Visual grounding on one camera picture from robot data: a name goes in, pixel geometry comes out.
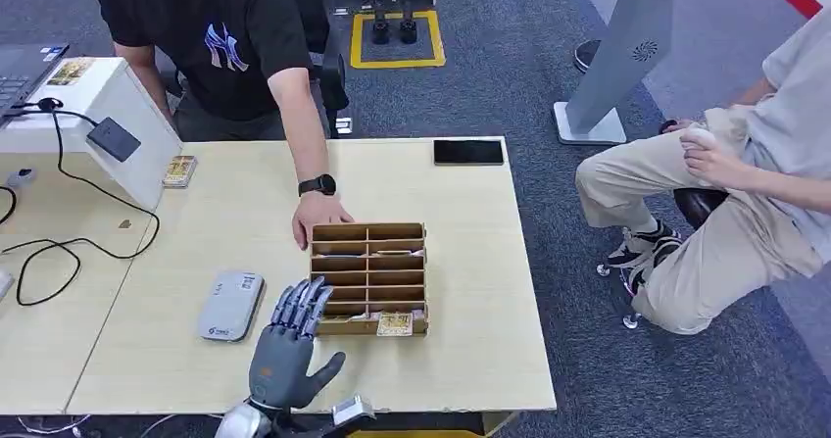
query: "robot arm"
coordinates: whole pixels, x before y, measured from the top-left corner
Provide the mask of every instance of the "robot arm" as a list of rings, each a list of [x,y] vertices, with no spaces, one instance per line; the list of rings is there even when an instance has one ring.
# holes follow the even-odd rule
[[[280,296],[271,321],[257,341],[249,369],[251,397],[228,412],[217,430],[217,438],[329,437],[346,436],[342,429],[355,426],[356,418],[372,416],[371,408],[352,407],[354,414],[338,420],[337,414],[356,396],[334,409],[335,423],[318,430],[299,430],[291,410],[307,406],[343,367],[346,355],[337,353],[312,376],[306,371],[312,359],[315,334],[323,308],[333,288],[323,277],[289,286]]]

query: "laptop keyboard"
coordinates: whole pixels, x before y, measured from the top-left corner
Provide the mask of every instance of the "laptop keyboard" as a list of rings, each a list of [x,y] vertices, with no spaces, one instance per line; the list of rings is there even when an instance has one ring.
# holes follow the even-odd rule
[[[0,110],[12,108],[17,103],[28,80],[26,75],[0,75]]]

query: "black watch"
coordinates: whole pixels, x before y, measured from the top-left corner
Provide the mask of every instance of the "black watch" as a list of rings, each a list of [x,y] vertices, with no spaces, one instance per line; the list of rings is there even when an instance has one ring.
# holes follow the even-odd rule
[[[337,191],[337,185],[335,184],[334,177],[328,173],[324,173],[318,178],[301,181],[300,184],[297,185],[297,194],[300,196],[310,191],[319,191],[326,196],[334,195],[335,191]]]

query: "t-shirt logo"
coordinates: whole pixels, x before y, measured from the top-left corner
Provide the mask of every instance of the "t-shirt logo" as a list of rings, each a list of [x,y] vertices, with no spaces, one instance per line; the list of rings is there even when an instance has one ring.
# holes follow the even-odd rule
[[[222,61],[220,58],[220,50],[225,53],[228,68],[236,71],[234,66],[242,72],[248,70],[248,65],[243,63],[236,52],[236,38],[228,34],[228,28],[222,24],[222,32],[224,37],[219,36],[214,30],[214,25],[208,25],[208,30],[205,32],[205,45],[211,50],[211,64],[215,68],[222,69]]]

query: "cardboard compartment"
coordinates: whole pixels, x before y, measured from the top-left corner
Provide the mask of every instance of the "cardboard compartment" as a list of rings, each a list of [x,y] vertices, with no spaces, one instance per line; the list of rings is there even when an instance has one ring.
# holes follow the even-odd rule
[[[424,269],[424,257],[376,256],[370,257],[369,269]]]
[[[312,271],[356,271],[367,269],[367,258],[312,256]]]
[[[351,301],[329,301],[323,310],[324,316],[359,316],[366,313],[367,303]]]
[[[369,254],[380,256],[407,256],[424,248],[424,239],[399,239],[370,241]]]
[[[424,226],[418,223],[370,224],[369,240],[423,239]]]
[[[312,228],[314,242],[329,240],[367,240],[365,224],[327,224]]]
[[[423,285],[423,269],[402,269],[387,271],[370,271],[368,274],[369,286],[394,285]]]
[[[366,242],[312,242],[312,255],[366,255]]]
[[[367,286],[367,272],[357,271],[312,271],[312,279],[318,276],[326,278],[331,286]]]
[[[424,301],[423,286],[372,286],[367,290],[368,300],[377,301]]]
[[[413,334],[426,333],[422,224],[317,225],[310,242],[312,277],[322,275],[335,288],[318,335],[374,335],[385,312],[419,312]]]

